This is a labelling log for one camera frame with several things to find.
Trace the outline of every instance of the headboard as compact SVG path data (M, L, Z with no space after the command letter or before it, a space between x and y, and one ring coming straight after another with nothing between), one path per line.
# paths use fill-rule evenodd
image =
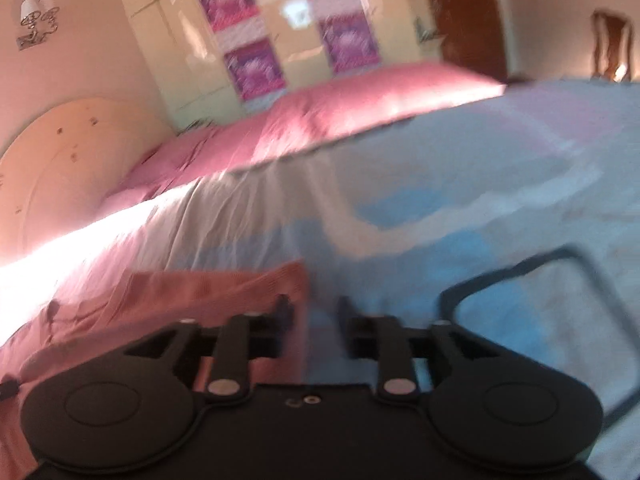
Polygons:
M173 135L148 110L103 98L31 123L0 159L0 265L90 224L104 195Z

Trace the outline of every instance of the red garment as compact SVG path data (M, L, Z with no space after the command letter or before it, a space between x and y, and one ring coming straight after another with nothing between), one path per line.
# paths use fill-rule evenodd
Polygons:
M52 302L0 348L0 378L20 380L20 394L0 402L0 478L21 480L36 467L19 407L39 382L180 319L222 325L244 312L268 312L285 294L295 326L281 359L252 363L255 382L299 382L306 361L308 280L302 264L271 272L128 272L110 293L78 304Z

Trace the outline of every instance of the door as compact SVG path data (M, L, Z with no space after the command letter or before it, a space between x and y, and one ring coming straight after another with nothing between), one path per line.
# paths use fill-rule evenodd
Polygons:
M500 81L507 79L502 20L497 0L431 0L442 56Z

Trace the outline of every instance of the wall sconce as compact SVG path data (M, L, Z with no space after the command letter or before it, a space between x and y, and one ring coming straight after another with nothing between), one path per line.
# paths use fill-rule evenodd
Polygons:
M56 14L60 10L53 0L24 0L20 9L20 24L27 27L31 32L26 36L18 38L18 48L24 50L30 46L35 46L46 41L50 36L58 30L58 22ZM38 19L49 23L49 30L40 32L38 30Z

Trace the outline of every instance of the beige wall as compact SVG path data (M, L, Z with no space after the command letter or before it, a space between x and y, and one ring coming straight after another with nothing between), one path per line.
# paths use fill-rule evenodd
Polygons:
M34 118L77 98L130 100L166 116L120 0L56 0L60 30L19 52L22 1L0 0L0 153Z
M332 77L318 28L292 28L283 10L296 0L257 0L289 89ZM385 63L423 57L409 0L366 0ZM131 27L179 127L210 117L245 115L198 0L122 0Z
M535 78L591 76L590 17L605 7L640 25L640 0L502 0L511 72ZM636 44L636 73L640 49Z

